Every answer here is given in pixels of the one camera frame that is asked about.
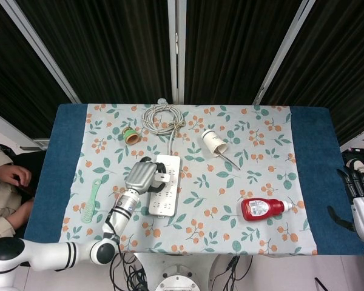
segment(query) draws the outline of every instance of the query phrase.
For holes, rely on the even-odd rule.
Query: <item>white cable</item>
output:
[[[164,129],[162,127],[156,127],[153,120],[155,115],[159,112],[168,111],[173,115],[173,119],[168,123],[168,126]],[[173,105],[154,105],[152,108],[147,109],[141,117],[143,126],[148,129],[154,135],[170,135],[169,141],[169,154],[171,155],[172,139],[176,133],[180,131],[181,127],[186,125],[182,113]]]

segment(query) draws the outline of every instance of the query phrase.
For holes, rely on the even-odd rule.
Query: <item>green comb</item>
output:
[[[95,201],[97,191],[101,185],[101,180],[96,179],[93,181],[92,192],[90,193],[90,197],[88,202],[86,203],[85,209],[83,211],[83,215],[81,217],[81,221],[83,223],[91,223],[93,218],[93,212],[95,211]]]

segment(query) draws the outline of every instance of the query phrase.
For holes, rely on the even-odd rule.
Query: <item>bottle label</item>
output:
[[[264,201],[254,200],[249,202],[252,216],[262,216],[269,210],[269,205]]]

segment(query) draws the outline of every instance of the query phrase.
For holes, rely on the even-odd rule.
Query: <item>person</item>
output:
[[[33,198],[29,196],[24,199],[24,197],[33,191],[30,191],[31,185],[36,189],[35,185],[38,184],[37,180],[39,179],[44,154],[44,152],[37,152],[36,154],[37,165],[34,168],[39,169],[39,173],[35,175],[36,177],[33,177],[31,171],[19,166],[16,161],[12,161],[0,150],[0,237],[13,236],[15,230],[20,229],[27,223],[31,214]],[[28,161],[35,164],[34,159],[27,155],[31,155],[31,153],[19,155],[16,159],[20,163]]]

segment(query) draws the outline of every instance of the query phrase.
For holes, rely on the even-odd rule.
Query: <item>blue tablecloth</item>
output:
[[[42,168],[25,239],[40,243],[59,240],[70,197],[87,105],[64,104],[58,109]],[[309,225],[320,255],[361,255],[364,243],[355,233],[335,224],[326,206],[352,220],[342,180],[336,169],[343,160],[328,109],[291,107],[292,138]]]

